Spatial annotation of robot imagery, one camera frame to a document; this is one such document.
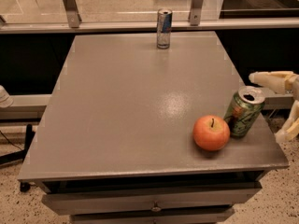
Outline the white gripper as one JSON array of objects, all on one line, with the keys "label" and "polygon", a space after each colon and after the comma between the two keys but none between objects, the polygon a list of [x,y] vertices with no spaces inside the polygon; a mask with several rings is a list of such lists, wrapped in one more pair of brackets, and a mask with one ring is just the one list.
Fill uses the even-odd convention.
[{"label": "white gripper", "polygon": [[299,134],[299,76],[293,71],[255,72],[249,75],[249,81],[277,94],[292,93],[296,101],[275,138],[278,143],[294,139]]}]

